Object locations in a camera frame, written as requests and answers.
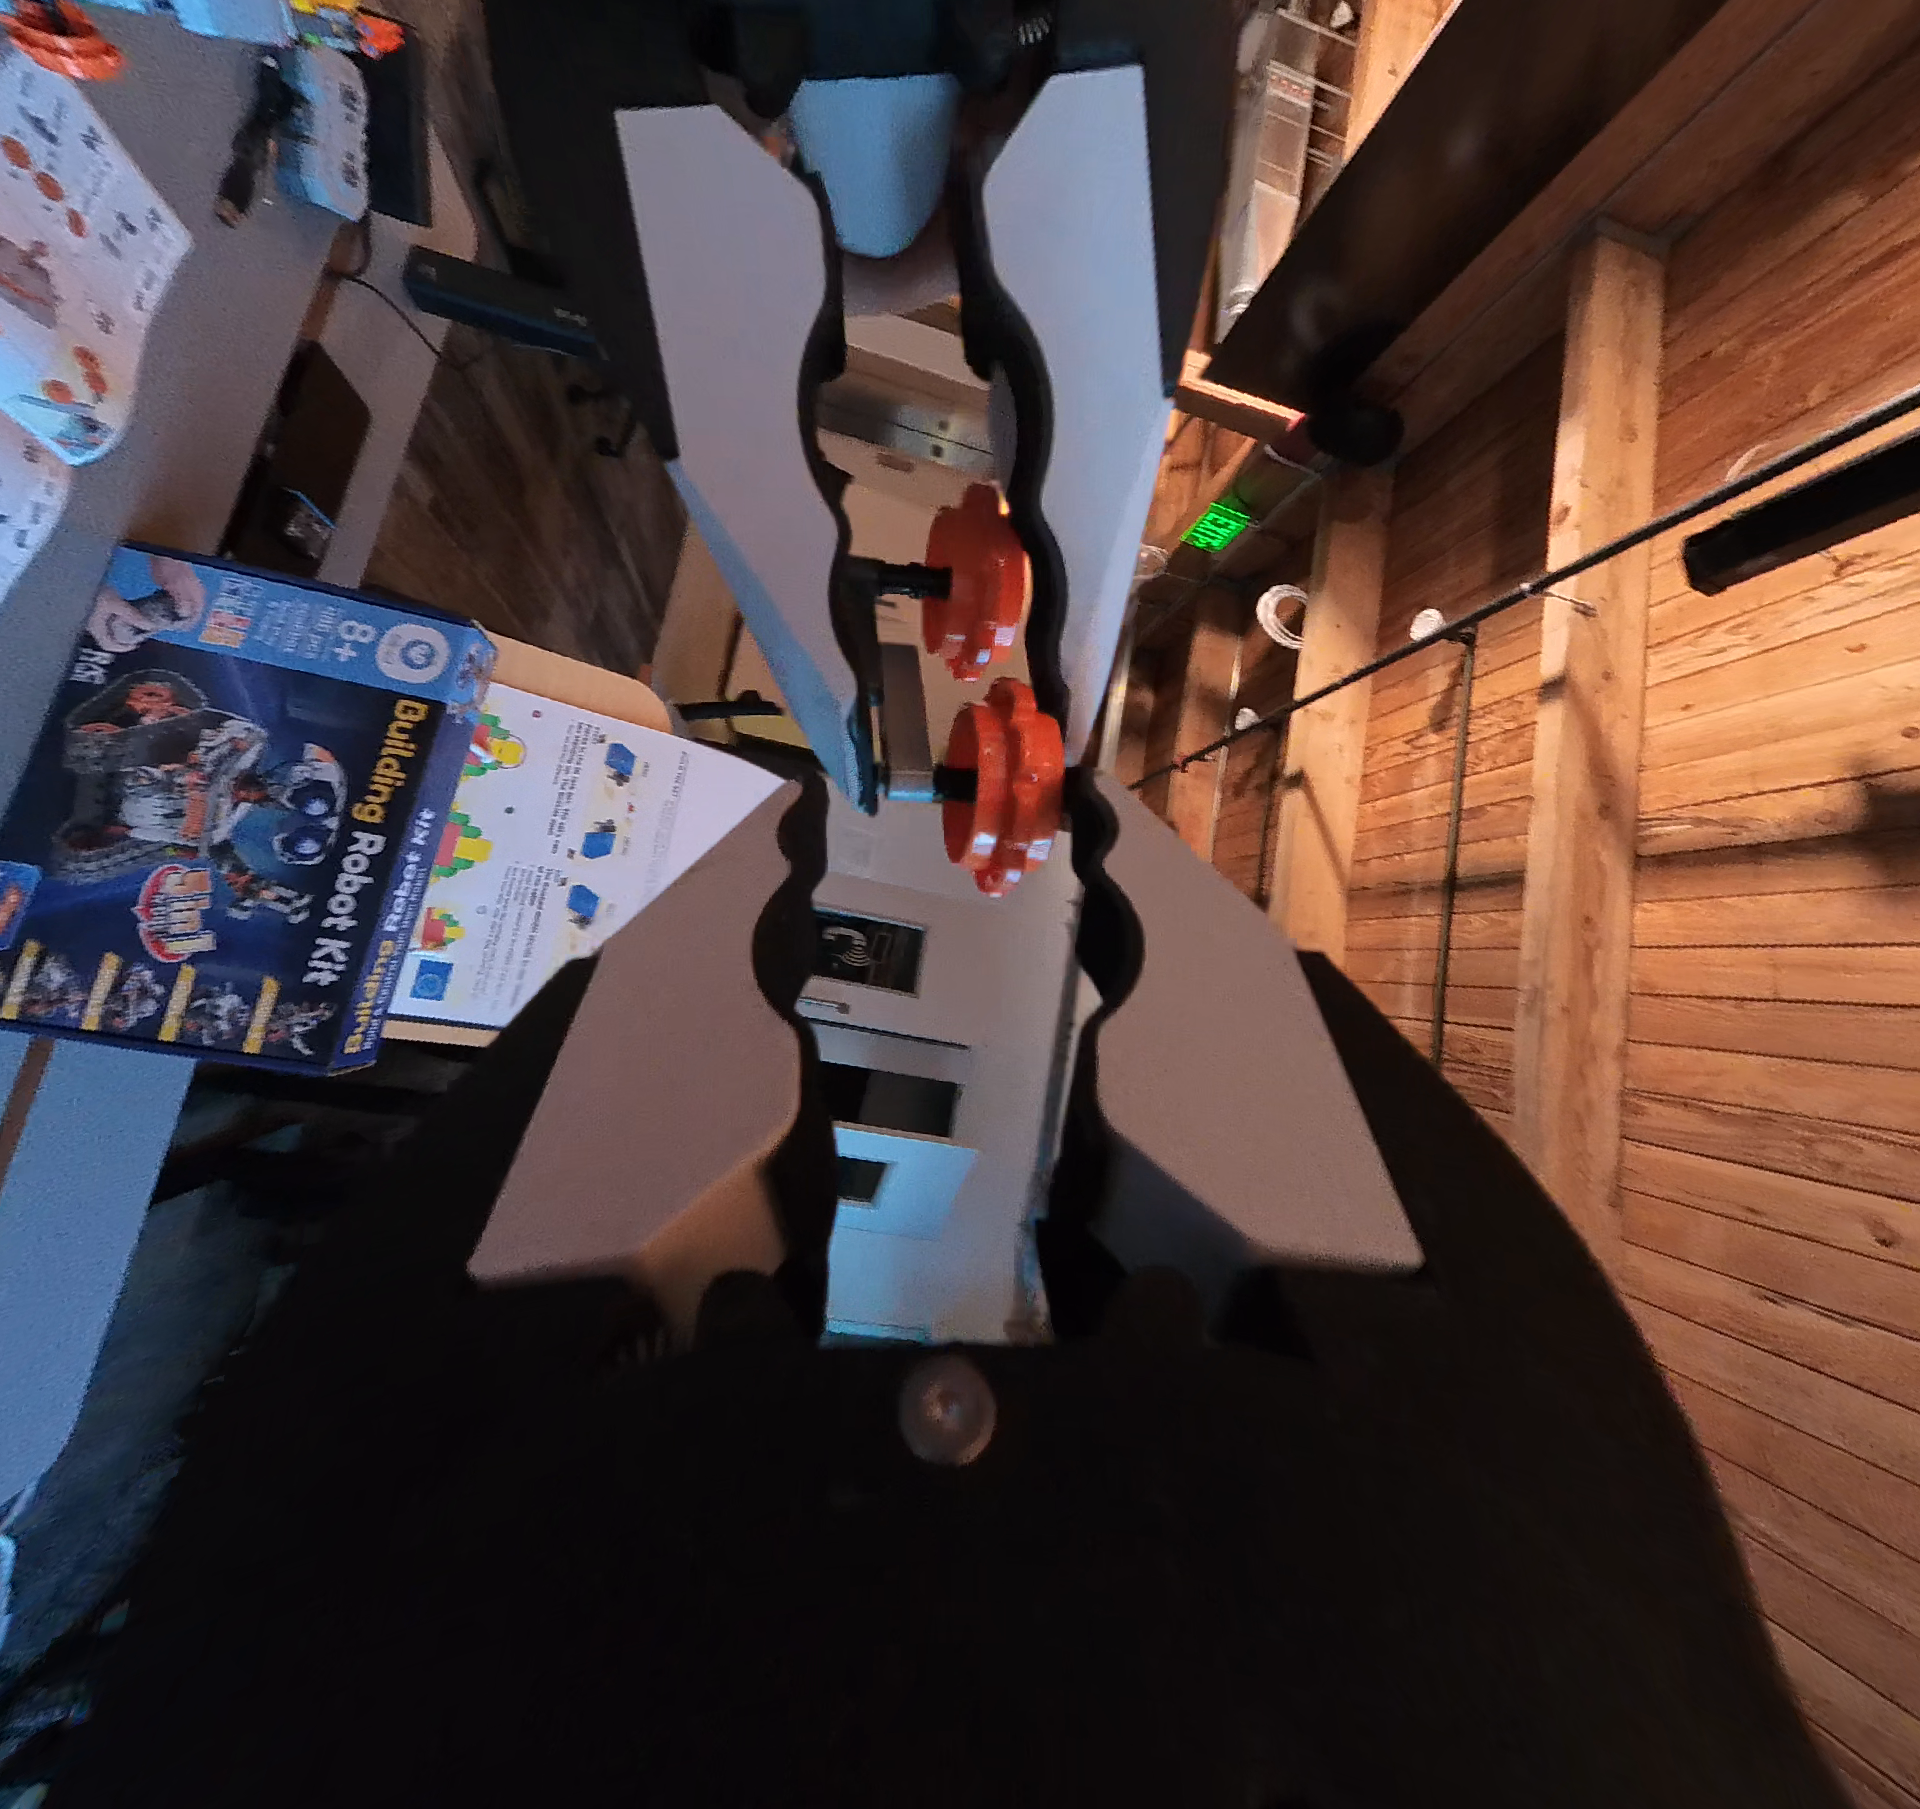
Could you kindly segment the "silver ventilation duct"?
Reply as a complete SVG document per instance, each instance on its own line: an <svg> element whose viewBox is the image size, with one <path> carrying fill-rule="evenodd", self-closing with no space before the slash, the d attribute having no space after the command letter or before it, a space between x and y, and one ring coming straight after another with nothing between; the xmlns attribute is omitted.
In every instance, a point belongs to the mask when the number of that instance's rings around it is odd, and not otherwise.
<svg viewBox="0 0 1920 1809"><path fill-rule="evenodd" d="M1305 212L1318 108L1343 96L1323 75L1343 0L1237 0L1229 178L1215 251L1210 338L1223 342L1280 262Z"/></svg>

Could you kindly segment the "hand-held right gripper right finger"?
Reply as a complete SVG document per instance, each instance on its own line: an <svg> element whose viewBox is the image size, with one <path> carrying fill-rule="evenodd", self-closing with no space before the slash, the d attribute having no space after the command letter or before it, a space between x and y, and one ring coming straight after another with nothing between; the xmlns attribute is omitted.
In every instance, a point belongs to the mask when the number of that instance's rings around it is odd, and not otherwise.
<svg viewBox="0 0 1920 1809"><path fill-rule="evenodd" d="M1180 1276L1205 1328L1280 1271L1408 1276L1415 1225L1295 944L1114 777L1075 770L1072 955L1090 1012L1034 1223L1056 1338Z"/></svg>

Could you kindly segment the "black track light fixture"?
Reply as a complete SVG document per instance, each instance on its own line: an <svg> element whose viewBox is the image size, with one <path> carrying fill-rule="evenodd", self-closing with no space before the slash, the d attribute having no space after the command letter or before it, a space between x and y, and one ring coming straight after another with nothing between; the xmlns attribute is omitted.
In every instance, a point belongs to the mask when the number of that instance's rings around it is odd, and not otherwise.
<svg viewBox="0 0 1920 1809"><path fill-rule="evenodd" d="M1682 547L1692 591L1719 595L1917 513L1918 443L1902 442L1749 505Z"/></svg>

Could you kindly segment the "white open instruction booklet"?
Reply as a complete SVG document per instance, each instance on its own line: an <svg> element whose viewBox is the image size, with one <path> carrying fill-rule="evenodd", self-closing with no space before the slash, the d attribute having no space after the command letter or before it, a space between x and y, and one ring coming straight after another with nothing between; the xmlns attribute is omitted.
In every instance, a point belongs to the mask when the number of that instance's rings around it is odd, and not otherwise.
<svg viewBox="0 0 1920 1809"><path fill-rule="evenodd" d="M3 594L132 422L193 237L83 85L3 56Z"/></svg>

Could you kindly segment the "loose orange toy part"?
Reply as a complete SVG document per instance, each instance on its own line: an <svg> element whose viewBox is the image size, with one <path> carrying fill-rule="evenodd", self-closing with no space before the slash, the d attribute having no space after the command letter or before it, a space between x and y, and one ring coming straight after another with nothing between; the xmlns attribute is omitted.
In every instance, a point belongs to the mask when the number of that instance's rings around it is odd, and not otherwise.
<svg viewBox="0 0 1920 1809"><path fill-rule="evenodd" d="M106 82L127 69L124 52L73 0L4 0L6 37L36 67L75 82Z"/></svg>

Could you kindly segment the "dark blue flat device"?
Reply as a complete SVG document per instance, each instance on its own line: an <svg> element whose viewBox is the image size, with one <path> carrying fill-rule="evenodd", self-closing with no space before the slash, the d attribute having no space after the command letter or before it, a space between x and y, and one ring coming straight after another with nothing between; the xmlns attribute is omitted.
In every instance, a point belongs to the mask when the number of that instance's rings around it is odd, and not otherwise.
<svg viewBox="0 0 1920 1809"><path fill-rule="evenodd" d="M553 355L603 359L588 314L563 289L415 244L400 266L413 304L450 324Z"/></svg>

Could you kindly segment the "round wooden table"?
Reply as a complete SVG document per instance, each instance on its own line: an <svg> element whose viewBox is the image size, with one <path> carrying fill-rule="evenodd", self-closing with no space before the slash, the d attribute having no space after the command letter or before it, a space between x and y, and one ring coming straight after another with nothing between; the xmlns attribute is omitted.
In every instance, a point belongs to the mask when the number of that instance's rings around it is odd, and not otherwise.
<svg viewBox="0 0 1920 1809"><path fill-rule="evenodd" d="M493 682L545 696L592 716L612 719L663 735L676 732L676 716L642 676L620 675L569 655L488 634L494 648Z"/></svg>

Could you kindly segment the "orange wheeled grey toy assembly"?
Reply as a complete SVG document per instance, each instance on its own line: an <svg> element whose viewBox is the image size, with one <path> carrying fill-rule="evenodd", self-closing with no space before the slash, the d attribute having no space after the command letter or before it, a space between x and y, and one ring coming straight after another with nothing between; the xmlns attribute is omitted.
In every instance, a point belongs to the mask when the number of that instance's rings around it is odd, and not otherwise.
<svg viewBox="0 0 1920 1809"><path fill-rule="evenodd" d="M1004 896L1050 857L1067 750L1034 688L1007 675L1033 564L988 482L941 505L924 555L844 558L837 602L852 637L856 803L934 806L947 859Z"/></svg>

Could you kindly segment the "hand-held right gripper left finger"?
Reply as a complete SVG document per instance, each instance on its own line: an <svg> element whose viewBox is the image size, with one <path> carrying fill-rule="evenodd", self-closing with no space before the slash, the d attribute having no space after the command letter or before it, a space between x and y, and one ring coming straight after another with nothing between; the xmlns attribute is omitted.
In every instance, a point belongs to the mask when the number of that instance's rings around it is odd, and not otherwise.
<svg viewBox="0 0 1920 1809"><path fill-rule="evenodd" d="M687 1342L709 1289L749 1273L822 1337L838 1147L801 1001L828 817L821 773L778 778L592 958L473 1278L610 1276Z"/></svg>

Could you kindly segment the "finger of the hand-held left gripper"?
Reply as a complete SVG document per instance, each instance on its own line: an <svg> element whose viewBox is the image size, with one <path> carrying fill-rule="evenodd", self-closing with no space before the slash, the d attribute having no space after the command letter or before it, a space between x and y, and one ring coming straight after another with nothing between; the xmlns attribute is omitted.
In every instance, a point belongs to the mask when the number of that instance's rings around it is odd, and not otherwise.
<svg viewBox="0 0 1920 1809"><path fill-rule="evenodd" d="M812 178L718 105L615 116L678 452L671 474L787 712L865 813L880 801L869 693L844 633L849 478L818 442L843 338Z"/></svg>
<svg viewBox="0 0 1920 1809"><path fill-rule="evenodd" d="M967 201L969 293L1034 568L1029 680L1079 765L1109 690L1172 396L1144 72L1054 72Z"/></svg>

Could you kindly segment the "white instruction board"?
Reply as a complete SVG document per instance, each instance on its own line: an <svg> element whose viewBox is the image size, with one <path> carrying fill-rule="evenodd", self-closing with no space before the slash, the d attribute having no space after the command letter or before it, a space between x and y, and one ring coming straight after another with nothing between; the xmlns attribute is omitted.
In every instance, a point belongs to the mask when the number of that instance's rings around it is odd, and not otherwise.
<svg viewBox="0 0 1920 1809"><path fill-rule="evenodd" d="M484 1046L777 790L741 757L499 675L384 1035Z"/></svg>

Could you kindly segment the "blue printed toy box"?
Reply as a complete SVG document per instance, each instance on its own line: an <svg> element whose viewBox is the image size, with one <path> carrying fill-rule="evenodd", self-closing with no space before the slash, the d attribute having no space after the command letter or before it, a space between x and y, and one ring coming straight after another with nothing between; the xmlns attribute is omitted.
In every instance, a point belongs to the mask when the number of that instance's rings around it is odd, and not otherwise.
<svg viewBox="0 0 1920 1809"><path fill-rule="evenodd" d="M424 607L120 544L4 810L4 1030L371 1067L496 658Z"/></svg>

